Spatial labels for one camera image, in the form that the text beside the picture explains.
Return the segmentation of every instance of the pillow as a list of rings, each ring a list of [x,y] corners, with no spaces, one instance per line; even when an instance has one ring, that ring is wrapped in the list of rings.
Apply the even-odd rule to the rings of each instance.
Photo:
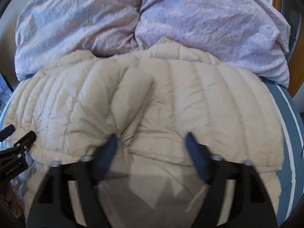
[[[19,80],[77,49],[111,56],[137,47],[140,0],[32,0],[18,17],[15,69]]]
[[[289,84],[290,26],[265,0],[142,0],[140,12],[135,37],[141,49],[166,36]]]

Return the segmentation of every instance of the metal screw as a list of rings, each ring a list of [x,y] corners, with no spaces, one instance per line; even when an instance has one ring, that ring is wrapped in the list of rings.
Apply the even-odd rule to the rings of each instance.
[[[215,161],[222,161],[223,160],[223,156],[219,155],[219,154],[212,154],[211,158]]]
[[[91,161],[93,159],[93,156],[92,155],[86,155],[86,156],[82,156],[80,158],[80,161],[81,162],[88,162],[88,161]]]
[[[61,161],[60,160],[57,160],[57,161],[53,161],[50,163],[50,167],[58,167],[58,166],[61,166]]]
[[[253,163],[251,162],[251,160],[244,160],[243,164],[247,165],[247,166],[253,166]]]

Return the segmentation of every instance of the black clamp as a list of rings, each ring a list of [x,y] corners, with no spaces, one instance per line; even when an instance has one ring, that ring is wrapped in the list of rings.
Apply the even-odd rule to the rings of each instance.
[[[192,228],[277,228],[276,214],[269,195],[251,161],[242,164],[226,161],[186,136],[186,147],[199,177],[210,185]],[[235,180],[234,198],[228,221],[219,225],[226,181]]]
[[[13,125],[8,126],[0,132],[2,142],[15,131]],[[36,141],[34,131],[28,132],[13,147],[0,151],[0,184],[9,182],[28,168],[25,160],[25,152],[32,147]]]
[[[26,227],[80,228],[73,213],[68,181],[76,181],[82,212],[88,228],[111,228],[95,186],[105,178],[117,150],[117,137],[97,147],[79,162],[53,161],[32,202]]]

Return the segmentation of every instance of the beige down jacket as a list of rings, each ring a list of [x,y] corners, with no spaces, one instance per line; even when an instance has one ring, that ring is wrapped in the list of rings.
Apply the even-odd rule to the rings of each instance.
[[[278,208],[282,133],[268,89],[256,75],[168,39],[107,59],[89,51],[58,58],[18,86],[9,124],[16,132],[5,147],[37,133],[29,169],[13,180],[26,216],[51,161],[76,161],[111,133],[121,143],[99,196],[114,228],[191,227],[206,186],[183,143],[188,131],[229,161],[252,160]],[[85,224],[74,183],[70,195]]]

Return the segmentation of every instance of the blue mattress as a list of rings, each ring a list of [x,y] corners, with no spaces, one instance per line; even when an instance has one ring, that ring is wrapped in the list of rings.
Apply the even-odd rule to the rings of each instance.
[[[288,91],[273,81],[261,78],[271,92],[284,120],[284,163],[282,170],[276,172],[282,187],[279,200],[277,221],[280,226],[296,207],[304,192],[304,157],[301,157],[303,147],[304,125],[295,104]],[[0,118],[0,128],[3,128],[7,104]]]

